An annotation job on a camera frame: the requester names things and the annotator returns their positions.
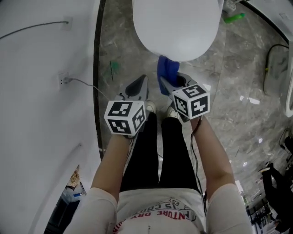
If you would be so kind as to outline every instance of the white wall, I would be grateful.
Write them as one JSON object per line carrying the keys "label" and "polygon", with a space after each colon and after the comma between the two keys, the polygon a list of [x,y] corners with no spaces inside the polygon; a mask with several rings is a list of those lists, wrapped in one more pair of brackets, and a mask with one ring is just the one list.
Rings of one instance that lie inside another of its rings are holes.
{"label": "white wall", "polygon": [[42,233],[74,168],[86,188],[100,162],[92,88],[99,0],[2,0],[0,36],[22,27],[73,17],[0,40],[0,233]]}
{"label": "white wall", "polygon": [[293,37],[293,5],[289,0],[250,0],[249,3],[268,17],[286,37]]}

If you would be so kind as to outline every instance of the white shirt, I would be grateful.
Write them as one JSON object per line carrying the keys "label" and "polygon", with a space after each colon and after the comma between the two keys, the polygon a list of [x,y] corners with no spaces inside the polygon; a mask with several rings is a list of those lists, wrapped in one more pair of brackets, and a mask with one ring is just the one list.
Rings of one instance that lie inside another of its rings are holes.
{"label": "white shirt", "polygon": [[233,184],[211,197],[207,216],[201,195],[192,189],[140,189],[119,195],[92,188],[65,234],[251,234],[244,203]]}

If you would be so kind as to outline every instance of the blue cloth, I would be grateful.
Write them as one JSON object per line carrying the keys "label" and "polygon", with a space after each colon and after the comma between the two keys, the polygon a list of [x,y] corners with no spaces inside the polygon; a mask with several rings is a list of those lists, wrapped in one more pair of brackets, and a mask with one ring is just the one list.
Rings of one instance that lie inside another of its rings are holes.
{"label": "blue cloth", "polygon": [[157,63],[157,80],[160,85],[161,93],[164,95],[168,95],[166,89],[162,85],[161,77],[164,77],[171,85],[177,85],[177,72],[179,70],[179,63],[174,62],[168,59],[165,56],[160,56],[159,61]]}

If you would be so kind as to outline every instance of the forearm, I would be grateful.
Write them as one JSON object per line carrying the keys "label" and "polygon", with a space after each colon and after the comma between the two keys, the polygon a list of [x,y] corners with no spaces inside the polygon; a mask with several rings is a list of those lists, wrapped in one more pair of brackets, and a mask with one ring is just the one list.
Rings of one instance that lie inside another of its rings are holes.
{"label": "forearm", "polygon": [[[194,130],[197,120],[191,120],[191,125]],[[195,133],[195,140],[206,175],[208,197],[210,197],[220,186],[235,183],[232,167],[223,146],[205,117]]]}
{"label": "forearm", "polygon": [[113,135],[108,144],[105,156],[92,181],[92,187],[103,189],[112,194],[118,201],[127,161],[130,140],[121,135]]}

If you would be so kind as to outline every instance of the white sleeve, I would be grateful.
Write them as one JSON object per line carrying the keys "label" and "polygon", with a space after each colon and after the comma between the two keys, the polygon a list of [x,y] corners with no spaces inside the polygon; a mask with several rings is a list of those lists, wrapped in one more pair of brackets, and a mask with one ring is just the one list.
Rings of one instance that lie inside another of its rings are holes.
{"label": "white sleeve", "polygon": [[99,188],[91,188],[81,201],[71,223],[64,234],[112,233],[116,225],[117,202],[115,198]]}
{"label": "white sleeve", "polygon": [[252,226],[236,185],[226,184],[214,192],[207,210],[206,227],[208,234],[252,233]]}

